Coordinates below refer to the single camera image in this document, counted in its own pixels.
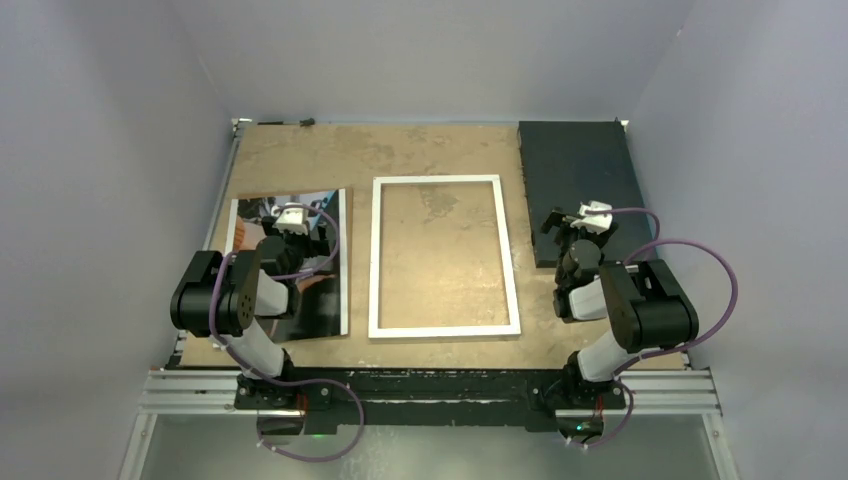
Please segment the picture frame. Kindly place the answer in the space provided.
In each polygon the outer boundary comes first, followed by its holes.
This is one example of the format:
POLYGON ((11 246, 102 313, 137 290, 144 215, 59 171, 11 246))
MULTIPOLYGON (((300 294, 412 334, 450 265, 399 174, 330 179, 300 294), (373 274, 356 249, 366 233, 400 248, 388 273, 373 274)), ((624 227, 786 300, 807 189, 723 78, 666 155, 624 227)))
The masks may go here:
POLYGON ((501 178, 497 174, 383 176, 373 179, 369 294, 368 338, 371 340, 406 340, 440 338, 513 337, 522 333, 519 302, 512 262, 504 195, 501 178), (380 281, 382 241, 382 192, 385 186, 436 185, 436 184, 488 184, 493 193, 501 268, 505 286, 508 322, 503 325, 448 326, 420 328, 383 328, 380 326, 380 281))

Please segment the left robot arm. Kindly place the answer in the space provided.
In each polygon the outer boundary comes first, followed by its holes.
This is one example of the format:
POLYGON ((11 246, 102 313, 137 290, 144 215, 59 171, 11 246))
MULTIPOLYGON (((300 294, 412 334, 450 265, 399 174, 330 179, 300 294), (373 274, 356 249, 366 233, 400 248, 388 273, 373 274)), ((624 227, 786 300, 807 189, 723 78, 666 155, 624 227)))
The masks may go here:
POLYGON ((298 382, 282 343, 346 332, 338 247, 337 235, 320 227, 268 235, 230 258, 198 251, 171 297, 171 322, 239 357, 240 395, 287 408, 298 382))

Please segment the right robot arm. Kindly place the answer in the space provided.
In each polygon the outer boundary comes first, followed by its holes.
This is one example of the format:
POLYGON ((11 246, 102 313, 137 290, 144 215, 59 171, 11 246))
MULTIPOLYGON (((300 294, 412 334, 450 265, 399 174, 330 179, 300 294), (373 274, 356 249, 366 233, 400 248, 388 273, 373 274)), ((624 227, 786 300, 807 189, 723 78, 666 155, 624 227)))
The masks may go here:
POLYGON ((540 230, 556 233, 559 247, 553 309, 566 323, 608 320, 609 329, 571 354, 555 392, 584 407, 614 390, 619 368, 645 353, 669 351, 699 333, 699 319, 682 287, 662 260, 629 267, 603 251, 617 223, 552 210, 540 230))

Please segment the printed photo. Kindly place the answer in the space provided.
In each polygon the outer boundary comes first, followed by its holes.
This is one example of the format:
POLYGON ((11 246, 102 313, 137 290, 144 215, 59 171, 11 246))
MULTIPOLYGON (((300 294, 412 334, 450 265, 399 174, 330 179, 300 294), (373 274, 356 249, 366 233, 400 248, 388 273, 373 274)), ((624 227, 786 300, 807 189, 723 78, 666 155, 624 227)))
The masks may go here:
POLYGON ((349 333, 349 192, 344 188, 234 199, 222 251, 259 256, 256 320, 276 343, 344 336, 349 333), (328 225, 335 257, 324 269, 286 269, 281 233, 272 227, 278 208, 300 204, 310 229, 328 225))

